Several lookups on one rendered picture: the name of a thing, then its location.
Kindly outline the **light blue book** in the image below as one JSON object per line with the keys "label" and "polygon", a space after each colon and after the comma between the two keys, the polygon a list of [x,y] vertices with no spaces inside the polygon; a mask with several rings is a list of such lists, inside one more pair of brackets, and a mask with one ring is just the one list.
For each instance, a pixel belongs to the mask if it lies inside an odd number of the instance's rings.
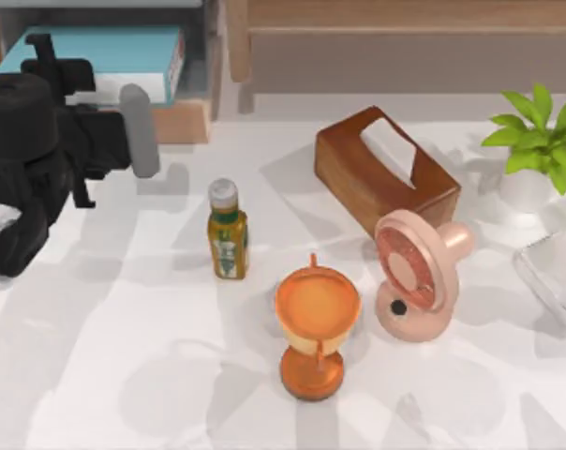
{"label": "light blue book", "polygon": [[32,26],[48,33],[56,57],[91,63],[97,90],[77,92],[67,103],[116,106],[121,88],[135,83],[151,102],[170,105],[185,61],[183,30],[177,26]]}

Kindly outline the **pale wooden block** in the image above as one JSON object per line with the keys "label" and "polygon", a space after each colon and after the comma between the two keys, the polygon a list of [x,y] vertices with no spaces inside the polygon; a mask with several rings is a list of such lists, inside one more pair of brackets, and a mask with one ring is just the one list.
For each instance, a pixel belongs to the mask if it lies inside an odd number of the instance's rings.
{"label": "pale wooden block", "polygon": [[160,144],[208,143],[213,121],[212,103],[204,98],[175,100],[152,109]]}

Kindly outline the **green bottle with grey cap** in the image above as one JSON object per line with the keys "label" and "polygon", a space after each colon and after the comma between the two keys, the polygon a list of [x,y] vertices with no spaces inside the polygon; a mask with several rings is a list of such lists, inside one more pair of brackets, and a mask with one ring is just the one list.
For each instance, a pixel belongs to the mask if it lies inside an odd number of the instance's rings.
{"label": "green bottle with grey cap", "polygon": [[221,279],[244,279],[249,266],[249,232],[237,186],[228,178],[218,178],[210,184],[208,198],[207,233],[215,274]]}

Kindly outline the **orange trophy cup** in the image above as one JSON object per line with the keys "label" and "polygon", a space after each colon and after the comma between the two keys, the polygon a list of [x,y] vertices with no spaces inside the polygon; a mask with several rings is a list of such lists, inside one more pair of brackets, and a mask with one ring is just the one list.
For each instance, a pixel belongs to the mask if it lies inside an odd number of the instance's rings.
{"label": "orange trophy cup", "polygon": [[309,256],[306,267],[290,273],[275,294],[275,311],[288,342],[279,363],[281,381],[296,398],[332,396],[344,378],[339,348],[362,309],[360,294],[342,273]]}

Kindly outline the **brown wooden tissue box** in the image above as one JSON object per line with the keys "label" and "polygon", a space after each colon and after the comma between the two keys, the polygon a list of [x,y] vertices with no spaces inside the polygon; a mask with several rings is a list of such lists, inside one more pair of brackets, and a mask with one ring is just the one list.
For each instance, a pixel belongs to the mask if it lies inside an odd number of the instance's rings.
{"label": "brown wooden tissue box", "polygon": [[[376,120],[390,125],[416,150],[408,187],[368,150],[360,134]],[[370,106],[320,130],[315,142],[315,174],[372,236],[378,220],[407,209],[438,227],[453,220],[460,185],[377,106]]]}

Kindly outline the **white tissue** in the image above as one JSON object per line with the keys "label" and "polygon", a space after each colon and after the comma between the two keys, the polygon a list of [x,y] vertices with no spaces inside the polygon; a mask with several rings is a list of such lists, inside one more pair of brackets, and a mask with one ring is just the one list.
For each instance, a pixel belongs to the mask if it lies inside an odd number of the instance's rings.
{"label": "white tissue", "polygon": [[368,150],[396,178],[409,188],[415,189],[411,181],[416,147],[402,137],[385,118],[379,118],[361,131],[360,137]]}

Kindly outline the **wooden open shelf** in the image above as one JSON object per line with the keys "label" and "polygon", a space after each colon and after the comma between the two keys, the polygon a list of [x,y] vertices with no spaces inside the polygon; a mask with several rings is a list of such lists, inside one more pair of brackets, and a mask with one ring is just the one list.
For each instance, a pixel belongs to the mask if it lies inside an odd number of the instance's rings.
{"label": "wooden open shelf", "polygon": [[566,0],[221,0],[240,113],[252,38],[268,34],[566,34]]}

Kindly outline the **pink desk fan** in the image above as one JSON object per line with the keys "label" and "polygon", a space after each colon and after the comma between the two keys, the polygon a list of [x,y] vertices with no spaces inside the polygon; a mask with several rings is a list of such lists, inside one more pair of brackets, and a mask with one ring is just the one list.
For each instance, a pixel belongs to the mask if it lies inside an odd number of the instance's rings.
{"label": "pink desk fan", "polygon": [[448,327],[459,295],[457,264],[474,249],[463,223],[438,228],[408,210],[382,217],[375,230],[386,280],[375,312],[382,328],[407,342],[427,342]]}

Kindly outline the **green plant in white pot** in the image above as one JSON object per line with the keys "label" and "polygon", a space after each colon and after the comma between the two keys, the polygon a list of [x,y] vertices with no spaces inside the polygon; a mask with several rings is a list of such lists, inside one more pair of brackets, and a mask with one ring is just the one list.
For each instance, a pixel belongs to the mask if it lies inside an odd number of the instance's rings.
{"label": "green plant in white pot", "polygon": [[519,213],[535,214],[566,195],[566,103],[551,122],[554,102],[545,85],[534,84],[531,97],[511,90],[501,94],[515,112],[492,116],[497,129],[481,146],[508,150],[499,198]]}

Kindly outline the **clear glass container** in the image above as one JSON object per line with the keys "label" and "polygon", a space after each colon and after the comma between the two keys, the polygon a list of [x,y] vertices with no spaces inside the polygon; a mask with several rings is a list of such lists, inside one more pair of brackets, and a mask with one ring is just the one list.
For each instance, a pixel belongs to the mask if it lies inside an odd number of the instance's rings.
{"label": "clear glass container", "polygon": [[518,250],[514,268],[566,327],[566,227]]}

